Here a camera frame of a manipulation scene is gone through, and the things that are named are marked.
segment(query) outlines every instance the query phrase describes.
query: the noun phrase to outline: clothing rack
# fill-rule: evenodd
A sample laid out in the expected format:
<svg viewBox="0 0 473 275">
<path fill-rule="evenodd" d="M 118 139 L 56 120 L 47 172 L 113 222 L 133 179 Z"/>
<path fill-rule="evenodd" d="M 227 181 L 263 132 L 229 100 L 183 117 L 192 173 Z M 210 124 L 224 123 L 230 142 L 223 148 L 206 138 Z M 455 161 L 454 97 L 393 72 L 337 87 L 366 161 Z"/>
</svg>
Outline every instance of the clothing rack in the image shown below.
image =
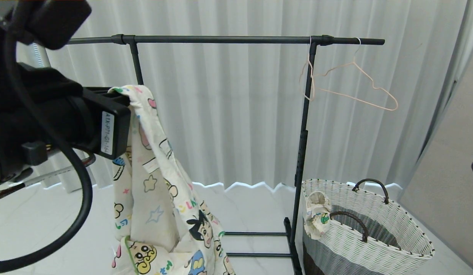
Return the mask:
<svg viewBox="0 0 473 275">
<path fill-rule="evenodd" d="M 119 45 L 129 45 L 133 57 L 136 79 L 139 85 L 143 85 L 142 69 L 138 55 L 138 43 L 205 43 L 205 44 L 310 44 L 308 73 L 306 78 L 306 97 L 311 95 L 311 65 L 314 66 L 317 46 L 332 44 L 361 44 L 361 45 L 384 45 L 383 39 L 369 38 L 339 38 L 329 35 L 320 36 L 139 36 L 116 34 L 111 37 L 74 38 L 68 43 L 76 44 L 98 44 L 115 43 Z M 294 198 L 294 212 L 292 224 L 289 218 L 284 219 L 285 232 L 226 232 L 229 236 L 285 236 L 289 244 L 289 253 L 227 253 L 231 257 L 284 257 L 290 258 L 294 268 L 294 275 L 302 275 L 301 265 L 295 246 L 295 234 L 297 228 L 297 216 L 299 213 L 299 198 L 301 195 L 301 182 L 304 170 L 304 159 L 306 156 L 306 143 L 308 140 L 309 101 L 304 99 L 301 131 L 299 139 L 299 150 L 297 153 L 296 173 L 294 176 L 294 186 L 296 187 Z"/>
</svg>

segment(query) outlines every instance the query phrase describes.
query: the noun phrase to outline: woven basket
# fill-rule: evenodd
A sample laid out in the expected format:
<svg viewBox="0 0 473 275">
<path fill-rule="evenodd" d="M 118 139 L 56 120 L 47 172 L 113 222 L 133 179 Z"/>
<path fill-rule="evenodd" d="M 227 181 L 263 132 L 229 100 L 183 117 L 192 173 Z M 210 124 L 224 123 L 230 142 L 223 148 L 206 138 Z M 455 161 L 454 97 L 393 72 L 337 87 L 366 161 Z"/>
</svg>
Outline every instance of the woven basket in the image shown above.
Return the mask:
<svg viewBox="0 0 473 275">
<path fill-rule="evenodd" d="M 365 181 L 379 183 L 385 197 L 362 191 Z M 435 249 L 412 217 L 389 201 L 385 186 L 364 179 L 355 187 L 326 180 L 307 180 L 302 195 L 325 193 L 332 202 L 329 230 L 319 240 L 303 234 L 307 274 L 405 275 L 435 254 Z"/>
</svg>

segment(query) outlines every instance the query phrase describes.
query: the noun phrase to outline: basket handle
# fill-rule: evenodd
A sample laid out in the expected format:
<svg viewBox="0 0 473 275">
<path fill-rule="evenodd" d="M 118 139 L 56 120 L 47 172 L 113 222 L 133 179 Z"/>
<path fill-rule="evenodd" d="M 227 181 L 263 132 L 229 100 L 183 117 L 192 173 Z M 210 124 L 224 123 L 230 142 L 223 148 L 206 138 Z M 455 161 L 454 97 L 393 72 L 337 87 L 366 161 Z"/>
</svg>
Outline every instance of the basket handle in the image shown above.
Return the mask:
<svg viewBox="0 0 473 275">
<path fill-rule="evenodd" d="M 389 203 L 389 194 L 386 190 L 386 186 L 384 186 L 383 183 L 381 183 L 380 181 L 378 180 L 375 180 L 375 179 L 363 179 L 361 181 L 359 181 L 357 184 L 355 184 L 355 187 L 352 189 L 352 191 L 357 191 L 358 190 L 358 186 L 361 184 L 361 183 L 365 183 L 366 181 L 372 181 L 374 183 L 378 183 L 382 188 L 383 188 L 383 191 L 384 191 L 384 195 L 385 195 L 385 199 L 384 199 L 384 203 L 385 204 L 388 204 Z"/>
<path fill-rule="evenodd" d="M 363 234 L 362 234 L 362 242 L 367 242 L 367 238 L 369 237 L 369 230 L 367 230 L 367 228 L 365 227 L 364 223 L 357 217 L 355 217 L 354 215 L 348 213 L 348 212 L 345 212 L 345 211 L 335 211 L 335 212 L 331 212 L 329 214 L 329 218 L 331 219 L 333 216 L 336 216 L 336 215 L 345 215 L 345 216 L 349 216 L 350 218 L 354 219 L 355 221 L 357 221 L 357 223 L 360 224 L 360 226 L 362 227 L 363 229 Z"/>
</svg>

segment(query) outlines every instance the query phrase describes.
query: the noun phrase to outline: pink clothes hanger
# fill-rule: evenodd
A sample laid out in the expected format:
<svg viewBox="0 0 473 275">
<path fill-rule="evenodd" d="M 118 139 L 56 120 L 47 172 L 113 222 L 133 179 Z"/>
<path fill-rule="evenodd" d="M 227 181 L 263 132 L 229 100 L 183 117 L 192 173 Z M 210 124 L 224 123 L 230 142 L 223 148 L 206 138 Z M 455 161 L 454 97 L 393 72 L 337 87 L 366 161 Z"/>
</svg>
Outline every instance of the pink clothes hanger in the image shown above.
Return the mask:
<svg viewBox="0 0 473 275">
<path fill-rule="evenodd" d="M 386 108 L 386 107 L 383 107 L 383 106 L 378 106 L 374 103 L 370 103 L 368 101 L 365 101 L 365 100 L 362 100 L 362 99 L 357 99 L 356 97 L 353 97 L 353 96 L 350 96 L 348 94 L 340 94 L 339 92 L 333 92 L 333 91 L 330 91 L 330 90 L 327 90 L 327 89 L 322 89 L 322 88 L 319 88 L 320 90 L 324 91 L 324 92 L 330 92 L 332 94 L 338 94 L 338 95 L 342 95 L 342 96 L 346 96 L 346 97 L 349 97 L 350 99 L 355 99 L 357 101 L 360 101 L 360 102 L 363 102 L 365 104 L 369 104 L 371 106 L 374 106 L 374 107 L 377 107 L 377 108 L 381 108 L 383 110 L 386 110 L 386 111 L 395 111 L 397 110 L 397 108 L 399 107 L 399 104 L 397 103 L 397 100 L 396 98 L 390 93 L 388 92 L 386 89 L 382 88 L 382 87 L 376 87 L 375 84 L 374 84 L 374 80 L 372 79 L 371 76 L 369 76 L 356 62 L 355 62 L 355 55 L 357 54 L 358 50 L 360 49 L 360 46 L 362 45 L 362 41 L 360 41 L 360 38 L 357 38 L 358 39 L 358 42 L 359 42 L 359 46 L 358 46 L 358 49 L 355 51 L 355 54 L 354 54 L 354 59 L 352 62 L 350 63 L 347 63 L 347 64 L 343 64 L 343 65 L 340 65 L 340 66 L 336 66 L 334 68 L 331 68 L 329 69 L 325 74 L 318 74 L 319 76 L 327 76 L 327 74 L 329 72 L 331 72 L 332 70 L 335 70 L 337 68 L 343 68 L 343 67 L 346 67 L 346 66 L 355 66 L 356 68 L 358 68 L 360 70 L 361 73 L 365 74 L 365 76 L 367 76 L 369 78 L 369 80 L 372 82 L 372 88 L 373 89 L 380 89 L 382 91 L 384 91 L 388 96 L 390 96 L 396 106 L 395 108 Z M 311 67 L 311 84 L 312 84 L 312 89 L 311 89 L 311 98 L 309 98 L 308 96 L 304 95 L 304 97 L 306 97 L 306 99 L 308 99 L 309 101 L 313 101 L 313 99 L 315 99 L 315 80 L 314 80 L 314 76 L 313 76 L 313 64 L 311 64 L 311 62 L 309 61 L 309 56 L 308 56 L 308 61 L 306 62 L 306 64 L 303 66 L 302 70 L 301 70 L 301 76 L 299 76 L 299 82 L 301 82 L 301 77 L 302 75 L 304 74 L 304 68 L 306 67 L 306 65 L 309 65 Z"/>
</svg>

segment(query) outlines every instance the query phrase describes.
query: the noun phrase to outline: white marble floor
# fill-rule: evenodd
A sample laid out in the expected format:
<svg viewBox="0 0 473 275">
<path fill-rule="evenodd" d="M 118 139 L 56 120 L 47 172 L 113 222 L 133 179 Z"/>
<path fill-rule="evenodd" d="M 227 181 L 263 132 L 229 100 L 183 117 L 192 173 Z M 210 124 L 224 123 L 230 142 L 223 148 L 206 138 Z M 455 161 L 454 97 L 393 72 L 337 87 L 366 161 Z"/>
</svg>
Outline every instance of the white marble floor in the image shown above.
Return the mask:
<svg viewBox="0 0 473 275">
<path fill-rule="evenodd" d="M 195 187 L 226 231 L 282 232 L 284 217 L 292 217 L 294 189 L 287 186 L 270 189 L 264 184 L 254 187 L 234 184 L 227 190 L 221 184 Z M 52 256 L 9 274 L 109 274 L 117 247 L 113 237 L 112 189 L 95 186 L 93 190 L 92 211 L 78 235 Z M 41 185 L 31 186 L 0 200 L 0 259 L 27 254 L 53 241 L 72 223 L 80 202 L 79 191 L 67 194 L 61 185 L 47 190 Z M 425 231 L 437 253 L 416 274 L 473 275 L 473 270 L 446 245 Z M 301 230 L 297 234 L 297 249 L 302 259 Z M 222 242 L 228 252 L 289 252 L 285 237 L 226 236 Z M 239 275 L 293 274 L 290 259 L 232 258 L 231 261 Z"/>
</svg>

